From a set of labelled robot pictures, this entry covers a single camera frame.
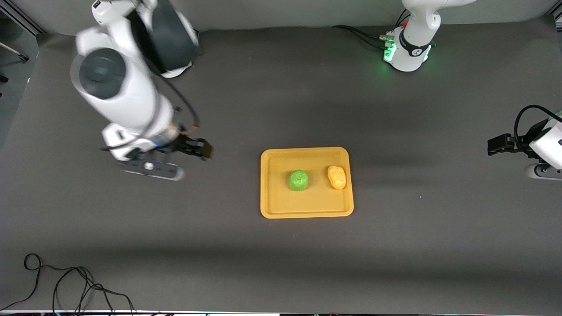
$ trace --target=yellow potato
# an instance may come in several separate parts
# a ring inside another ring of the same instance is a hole
[[[340,166],[330,166],[328,168],[328,179],[332,187],[341,190],[346,186],[346,173]]]

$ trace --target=black cable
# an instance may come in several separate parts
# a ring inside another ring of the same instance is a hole
[[[36,268],[30,268],[28,266],[28,260],[31,257],[35,257],[37,259],[38,265],[37,265]],[[130,310],[131,310],[131,315],[133,315],[134,306],[133,306],[133,303],[132,303],[131,299],[125,294],[110,291],[110,290],[104,288],[103,285],[101,285],[100,283],[95,283],[92,273],[86,267],[79,266],[79,267],[69,267],[69,268],[56,268],[56,267],[53,267],[52,265],[43,264],[41,262],[41,258],[37,254],[32,253],[32,254],[28,254],[27,256],[25,256],[24,268],[28,271],[37,271],[37,276],[35,277],[35,286],[33,287],[33,290],[23,300],[13,302],[13,303],[7,305],[6,307],[0,309],[0,311],[8,309],[8,308],[14,306],[15,304],[22,303],[22,302],[25,302],[26,300],[29,300],[35,294],[35,291],[37,290],[37,287],[39,285],[39,277],[41,275],[41,271],[44,268],[49,268],[49,269],[56,270],[56,271],[65,271],[65,273],[58,279],[57,283],[55,284],[55,289],[53,290],[53,299],[52,299],[52,306],[51,306],[53,315],[55,315],[55,298],[57,297],[58,286],[60,285],[61,281],[73,271],[76,271],[78,273],[78,275],[80,275],[82,277],[82,279],[84,279],[84,281],[85,281],[84,289],[82,290],[82,295],[80,296],[80,301],[78,302],[78,305],[77,305],[73,314],[76,314],[77,312],[78,312],[77,313],[78,315],[80,314],[81,309],[82,309],[82,303],[83,303],[84,299],[86,298],[88,292],[93,289],[95,291],[99,291],[99,292],[103,293],[103,295],[106,299],[107,306],[110,308],[112,313],[115,311],[115,309],[113,308],[113,306],[109,302],[109,298],[107,297],[107,294],[125,297],[127,299],[128,304],[129,304],[129,307],[130,307]]]
[[[411,16],[410,14],[406,15],[402,20],[400,20],[400,22],[398,22],[398,23],[396,24],[396,26],[399,26],[402,22],[404,22],[404,20],[406,20],[406,19],[409,18],[410,16]]]
[[[525,111],[527,111],[529,109],[533,109],[533,108],[543,111],[544,113],[550,115],[553,119],[562,123],[562,118],[560,118],[558,115],[554,114],[553,112],[549,111],[547,108],[542,107],[540,105],[528,105],[528,106],[524,107],[523,109],[521,109],[521,111],[519,111],[519,114],[517,114],[517,118],[515,119],[515,124],[514,124],[514,127],[513,127],[513,135],[515,136],[515,142],[517,143],[517,147],[519,149],[521,149],[527,155],[529,155],[529,151],[528,151],[527,147],[523,147],[523,145],[521,144],[521,140],[519,140],[519,133],[518,133],[519,120],[521,119],[521,116],[523,115],[523,113],[525,113]]]
[[[343,26],[345,26],[345,25],[336,25],[336,26],[333,26],[333,28],[346,29],[346,30],[350,31],[353,35],[357,36],[357,37],[358,37],[360,40],[362,40],[365,44],[367,44],[367,45],[369,45],[369,46],[371,46],[371,47],[377,48],[377,49],[382,49],[382,50],[385,50],[385,49],[386,49],[386,47],[382,47],[382,46],[379,46],[379,45],[375,45],[375,44],[369,42],[369,41],[366,40],[364,37],[362,37],[360,34],[356,33],[354,30],[352,30],[352,29],[354,29],[354,28],[352,28],[352,27],[344,28]]]
[[[402,15],[404,15],[404,13],[406,13],[406,11],[408,11],[408,9],[404,9],[404,11],[402,11],[402,13],[400,14],[400,16],[398,17],[398,20],[396,20],[395,26],[398,26],[398,24],[400,24],[400,18],[402,17]]]
[[[349,25],[334,25],[333,28],[338,28],[338,29],[346,29],[346,30],[350,30],[350,31],[354,31],[357,32],[365,37],[368,38],[374,38],[374,39],[379,39],[379,37],[377,35],[372,35],[366,32],[363,32],[362,30],[358,29],[358,28],[354,28],[353,26],[349,26]]]

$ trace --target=green fruit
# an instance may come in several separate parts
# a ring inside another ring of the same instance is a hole
[[[289,177],[289,186],[295,191],[302,191],[309,185],[309,175],[302,170],[295,170]]]

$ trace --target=orange tray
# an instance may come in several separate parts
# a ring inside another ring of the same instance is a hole
[[[346,172],[345,188],[334,189],[328,167]],[[309,175],[303,191],[289,187],[291,172]],[[269,149],[261,155],[261,213],[266,218],[311,218],[348,216],[353,212],[349,154],[342,147]]]

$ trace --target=dark gray table surface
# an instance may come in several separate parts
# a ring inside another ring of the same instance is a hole
[[[0,156],[1,305],[31,290],[36,252],[87,266],[137,309],[561,315],[562,183],[526,178],[523,155],[486,155],[523,106],[561,108],[555,35],[552,18],[446,25],[400,73],[345,30],[205,32],[172,81],[216,151],[175,155],[181,182],[98,151],[107,121],[71,85],[74,39],[43,37]],[[355,211],[265,219],[261,153],[323,146],[350,153]],[[49,309],[60,275],[14,308]],[[61,284],[63,308],[81,287]]]

